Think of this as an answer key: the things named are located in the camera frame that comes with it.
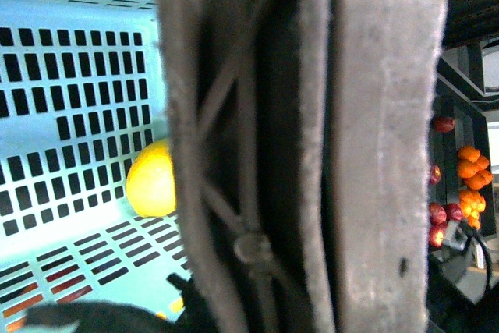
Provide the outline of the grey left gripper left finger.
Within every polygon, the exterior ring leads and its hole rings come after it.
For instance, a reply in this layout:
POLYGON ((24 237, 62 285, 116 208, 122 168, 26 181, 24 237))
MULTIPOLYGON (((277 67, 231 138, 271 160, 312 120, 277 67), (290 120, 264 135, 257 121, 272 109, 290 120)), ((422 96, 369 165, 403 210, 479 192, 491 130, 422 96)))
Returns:
POLYGON ((221 332, 333 332, 330 0, 158 0, 179 224, 221 332))

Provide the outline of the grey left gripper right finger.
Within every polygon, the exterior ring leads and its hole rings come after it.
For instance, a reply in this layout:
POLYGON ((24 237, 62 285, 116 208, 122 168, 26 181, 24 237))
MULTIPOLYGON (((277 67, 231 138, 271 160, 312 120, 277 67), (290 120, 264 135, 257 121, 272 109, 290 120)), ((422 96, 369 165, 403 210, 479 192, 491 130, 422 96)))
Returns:
POLYGON ((299 237, 315 332, 427 326, 428 128, 447 0, 301 0, 299 237))

